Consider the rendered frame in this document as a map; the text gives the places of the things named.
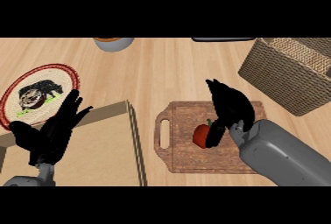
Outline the red bell pepper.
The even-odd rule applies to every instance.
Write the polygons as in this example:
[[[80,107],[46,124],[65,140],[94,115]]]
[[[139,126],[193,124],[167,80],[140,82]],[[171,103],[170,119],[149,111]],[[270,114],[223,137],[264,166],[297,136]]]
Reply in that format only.
[[[213,120],[208,119],[205,124],[201,124],[193,131],[192,134],[192,142],[204,149],[205,148],[205,140],[210,133],[210,128],[213,126]]]

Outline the grey pot with orange contents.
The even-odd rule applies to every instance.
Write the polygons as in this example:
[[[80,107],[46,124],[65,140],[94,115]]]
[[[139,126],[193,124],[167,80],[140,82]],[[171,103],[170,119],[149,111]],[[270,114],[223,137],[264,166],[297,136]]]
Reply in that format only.
[[[97,48],[109,53],[124,50],[134,38],[93,38]]]

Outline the dark flat appliance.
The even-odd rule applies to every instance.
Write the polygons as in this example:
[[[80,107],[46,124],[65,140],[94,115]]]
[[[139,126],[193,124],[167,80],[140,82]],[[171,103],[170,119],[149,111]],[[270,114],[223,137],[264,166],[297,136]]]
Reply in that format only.
[[[236,42],[236,41],[248,41],[256,38],[191,38],[195,42]]]

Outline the round red-rimmed woven placemat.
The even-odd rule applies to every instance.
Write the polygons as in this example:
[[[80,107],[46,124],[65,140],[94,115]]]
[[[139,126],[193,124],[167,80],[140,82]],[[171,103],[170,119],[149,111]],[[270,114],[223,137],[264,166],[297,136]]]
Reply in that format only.
[[[40,124],[58,112],[72,89],[80,89],[75,69],[47,64],[28,71],[12,83],[0,99],[0,125],[7,130],[12,121]]]

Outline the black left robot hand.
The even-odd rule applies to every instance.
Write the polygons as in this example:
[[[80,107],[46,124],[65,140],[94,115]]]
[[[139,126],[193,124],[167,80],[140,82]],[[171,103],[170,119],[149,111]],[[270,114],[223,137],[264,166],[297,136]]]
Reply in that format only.
[[[25,122],[10,122],[9,129],[15,135],[15,143],[21,148],[29,151],[29,165],[53,165],[63,157],[72,129],[93,109],[93,107],[89,106],[78,111],[81,102],[83,98],[78,96],[78,91],[72,89],[62,102],[56,115],[46,120],[41,129],[35,129]]]

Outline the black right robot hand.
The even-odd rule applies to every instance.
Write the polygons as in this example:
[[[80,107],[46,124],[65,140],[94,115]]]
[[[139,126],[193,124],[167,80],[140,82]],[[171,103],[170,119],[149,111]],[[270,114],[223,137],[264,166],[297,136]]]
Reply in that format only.
[[[205,139],[205,147],[216,147],[222,141],[224,130],[242,122],[242,131],[254,126],[254,107],[244,93],[216,79],[205,81],[211,92],[211,101],[217,119],[211,123]]]

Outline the brown wooden cutting board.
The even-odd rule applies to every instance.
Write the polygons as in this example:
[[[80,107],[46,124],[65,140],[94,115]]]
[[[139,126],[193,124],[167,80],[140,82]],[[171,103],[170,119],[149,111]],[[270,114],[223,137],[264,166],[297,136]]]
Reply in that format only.
[[[239,150],[224,131],[217,147],[202,149],[192,142],[195,128],[217,119],[210,101],[173,101],[155,119],[154,150],[173,173],[256,174],[239,159]],[[161,121],[170,121],[170,146],[161,148]]]

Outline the woven wicker basket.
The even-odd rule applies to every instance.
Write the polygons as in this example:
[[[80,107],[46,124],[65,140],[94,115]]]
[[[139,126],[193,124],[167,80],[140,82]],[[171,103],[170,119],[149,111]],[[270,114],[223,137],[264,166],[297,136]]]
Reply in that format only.
[[[258,38],[238,74],[303,116],[331,102],[331,38]]]

